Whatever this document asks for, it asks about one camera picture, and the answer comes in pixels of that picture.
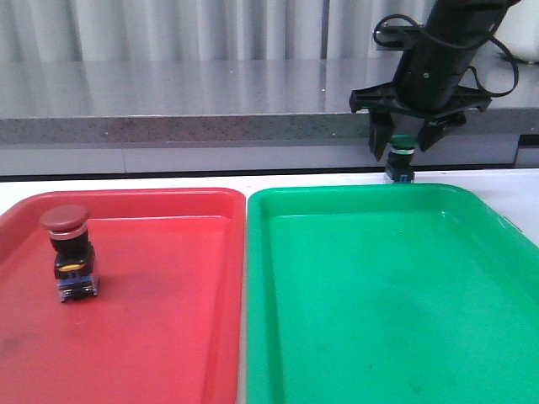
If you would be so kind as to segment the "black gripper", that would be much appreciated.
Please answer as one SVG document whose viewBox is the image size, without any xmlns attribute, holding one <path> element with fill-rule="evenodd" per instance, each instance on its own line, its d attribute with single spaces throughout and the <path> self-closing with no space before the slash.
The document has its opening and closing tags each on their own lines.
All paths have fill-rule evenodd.
<svg viewBox="0 0 539 404">
<path fill-rule="evenodd" d="M 484 91 L 460 84 L 475 52 L 441 45 L 416 45 L 406 50 L 390 82 L 357 89 L 350 94 L 350 109 L 369 109 L 369 147 L 380 161 L 394 132 L 390 113 L 426 120 L 418 133 L 418 145 L 426 152 L 452 127 L 466 123 L 463 110 L 484 111 L 492 98 Z"/>
</svg>

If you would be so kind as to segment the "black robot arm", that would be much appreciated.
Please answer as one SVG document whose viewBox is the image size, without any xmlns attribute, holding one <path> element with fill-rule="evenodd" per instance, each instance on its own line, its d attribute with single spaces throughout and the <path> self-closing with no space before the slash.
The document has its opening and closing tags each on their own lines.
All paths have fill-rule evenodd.
<svg viewBox="0 0 539 404">
<path fill-rule="evenodd" d="M 470 63 L 485 43 L 505 53 L 513 81 L 519 81 L 515 58 L 494 36 L 512 6 L 512 1 L 438 1 L 424 25 L 400 13 L 376 24 L 373 40 L 401 51 L 400 62 L 390 82 L 354 90 L 349 101 L 352 112 L 369 112 L 369 146 L 376 158 L 392 139 L 394 114 L 422 120 L 417 142 L 426 151 L 450 128 L 464 125 L 467 110 L 488 108 L 496 93 L 481 83 L 474 88 L 460 84 L 467 71 L 476 71 Z"/>
</svg>

